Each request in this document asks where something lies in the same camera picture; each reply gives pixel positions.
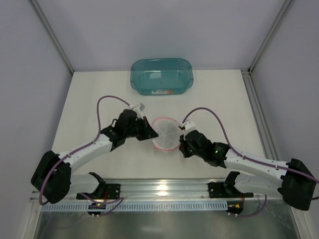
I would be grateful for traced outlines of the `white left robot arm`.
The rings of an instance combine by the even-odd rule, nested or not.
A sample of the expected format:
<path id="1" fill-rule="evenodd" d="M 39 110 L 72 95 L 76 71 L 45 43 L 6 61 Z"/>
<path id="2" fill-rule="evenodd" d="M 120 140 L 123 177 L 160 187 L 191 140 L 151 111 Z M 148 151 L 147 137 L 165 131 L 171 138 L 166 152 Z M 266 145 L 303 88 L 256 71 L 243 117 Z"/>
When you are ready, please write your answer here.
<path id="1" fill-rule="evenodd" d="M 44 153 L 32 178 L 31 184 L 51 204 L 60 202 L 65 196 L 75 194 L 77 199 L 106 198 L 108 184 L 97 173 L 74 175 L 74 172 L 91 160 L 122 146 L 126 139 L 139 141 L 157 138 L 145 116 L 135 110 L 123 110 L 118 119 L 100 130 L 97 139 L 69 152 Z"/>

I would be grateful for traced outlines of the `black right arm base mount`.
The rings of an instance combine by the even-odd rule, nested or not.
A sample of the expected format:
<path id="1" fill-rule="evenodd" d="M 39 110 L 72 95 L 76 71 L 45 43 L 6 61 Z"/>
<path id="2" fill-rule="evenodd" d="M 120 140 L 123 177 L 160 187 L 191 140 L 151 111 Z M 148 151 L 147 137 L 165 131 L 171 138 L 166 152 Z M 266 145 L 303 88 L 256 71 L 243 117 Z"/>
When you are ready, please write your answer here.
<path id="1" fill-rule="evenodd" d="M 235 188 L 235 179 L 240 172 L 231 171 L 223 182 L 210 182 L 207 184 L 210 198 L 253 198 L 253 193 L 242 193 Z"/>

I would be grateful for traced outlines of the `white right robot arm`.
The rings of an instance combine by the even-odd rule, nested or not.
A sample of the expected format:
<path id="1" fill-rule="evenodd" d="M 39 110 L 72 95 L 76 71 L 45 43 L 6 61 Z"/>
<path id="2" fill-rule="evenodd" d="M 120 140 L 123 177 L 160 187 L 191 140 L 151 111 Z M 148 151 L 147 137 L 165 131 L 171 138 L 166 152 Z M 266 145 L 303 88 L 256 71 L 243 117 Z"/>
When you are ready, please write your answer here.
<path id="1" fill-rule="evenodd" d="M 179 150 L 183 157 L 197 156 L 213 167 L 230 169 L 224 182 L 231 195 L 257 193 L 278 197 L 289 206 L 307 211 L 314 200 L 316 179 L 298 159 L 289 162 L 253 158 L 228 143 L 211 142 L 197 130 L 183 133 Z"/>

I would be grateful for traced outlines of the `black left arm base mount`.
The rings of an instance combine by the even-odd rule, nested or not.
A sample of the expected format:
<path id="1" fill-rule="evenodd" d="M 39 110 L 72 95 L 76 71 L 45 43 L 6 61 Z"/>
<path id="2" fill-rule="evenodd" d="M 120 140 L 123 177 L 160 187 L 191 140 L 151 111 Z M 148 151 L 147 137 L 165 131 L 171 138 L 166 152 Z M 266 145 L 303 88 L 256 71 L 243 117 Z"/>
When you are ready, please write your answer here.
<path id="1" fill-rule="evenodd" d="M 85 197 L 82 194 L 92 200 L 115 200 L 120 198 L 121 184 L 106 183 L 102 177 L 94 172 L 90 172 L 88 175 L 93 177 L 98 182 L 98 185 L 92 193 L 78 193 L 76 199 L 84 200 Z"/>

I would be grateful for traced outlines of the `white mesh laundry bag pink trim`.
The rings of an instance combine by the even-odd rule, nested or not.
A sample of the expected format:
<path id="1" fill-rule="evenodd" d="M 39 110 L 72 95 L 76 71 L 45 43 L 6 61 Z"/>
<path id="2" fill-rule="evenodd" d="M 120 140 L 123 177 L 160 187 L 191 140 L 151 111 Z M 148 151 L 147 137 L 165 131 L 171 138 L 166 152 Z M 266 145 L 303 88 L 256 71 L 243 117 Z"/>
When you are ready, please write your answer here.
<path id="1" fill-rule="evenodd" d="M 171 152 L 180 146 L 181 129 L 179 123 L 169 117 L 160 117 L 153 121 L 152 128 L 159 135 L 152 139 L 155 149 Z"/>

